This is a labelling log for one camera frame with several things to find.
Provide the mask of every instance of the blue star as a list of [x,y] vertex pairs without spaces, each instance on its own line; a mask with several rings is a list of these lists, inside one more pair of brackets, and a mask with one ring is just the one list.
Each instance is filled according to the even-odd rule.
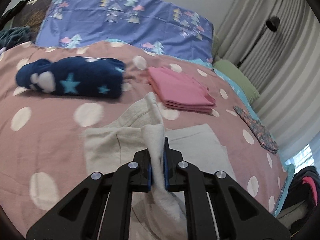
[[80,81],[73,81],[73,73],[69,73],[66,80],[61,80],[60,83],[64,88],[64,93],[77,94],[76,86],[79,85]]
[[110,91],[110,89],[108,89],[106,85],[98,87],[98,89],[99,89],[99,93],[102,93],[102,94],[107,94]]
[[121,73],[125,72],[125,70],[123,70],[123,69],[121,69],[121,68],[118,68],[118,67],[115,67],[115,70],[117,70],[117,71],[119,71],[119,72],[121,72]]

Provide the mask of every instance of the bed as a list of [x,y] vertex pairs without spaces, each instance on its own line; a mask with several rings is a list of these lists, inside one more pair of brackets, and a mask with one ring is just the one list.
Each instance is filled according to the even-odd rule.
[[[117,25],[120,19],[125,22]],[[34,0],[13,24],[31,25],[37,44],[21,44],[0,57],[0,203],[22,235],[88,176],[82,133],[110,124],[151,92],[150,66],[187,73],[208,88],[217,100],[212,114],[167,109],[157,98],[165,128],[207,123],[226,147],[236,181],[278,214],[291,171],[288,175],[279,155],[263,149],[233,111],[239,106],[258,118],[239,86],[210,68],[213,25],[205,18],[161,0]],[[74,56],[123,61],[121,98],[59,97],[17,87],[15,74],[23,65]]]

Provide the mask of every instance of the pink bedsheet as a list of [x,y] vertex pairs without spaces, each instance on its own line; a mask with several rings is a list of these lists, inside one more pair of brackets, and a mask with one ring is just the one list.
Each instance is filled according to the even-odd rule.
[[[17,88],[15,74],[22,65],[40,58],[57,61],[72,56],[112,57],[125,62],[122,97],[118,101],[58,97]],[[167,109],[159,104],[165,127],[180,129],[207,123],[227,147],[238,183],[273,211],[287,173],[278,155],[263,149],[233,111],[234,105],[246,107],[215,73],[119,42],[101,41],[79,49],[41,48],[24,43],[0,58],[0,203],[23,235],[86,178],[81,133],[87,127],[113,122],[152,91],[147,80],[148,66],[183,71],[209,88],[217,105],[212,115]]]

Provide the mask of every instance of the black lamp head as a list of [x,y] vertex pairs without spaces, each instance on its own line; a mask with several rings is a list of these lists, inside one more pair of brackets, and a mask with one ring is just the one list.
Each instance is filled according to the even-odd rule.
[[266,21],[266,26],[273,32],[276,32],[280,25],[280,19],[278,16],[272,16]]

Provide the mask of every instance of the window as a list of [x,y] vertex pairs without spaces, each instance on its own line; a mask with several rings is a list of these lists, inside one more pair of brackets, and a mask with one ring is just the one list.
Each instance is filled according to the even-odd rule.
[[310,146],[307,145],[306,147],[304,147],[303,150],[301,150],[297,155],[295,155],[291,159],[287,160],[285,163],[294,164],[295,166],[294,173],[301,171],[303,168],[307,166],[315,165]]

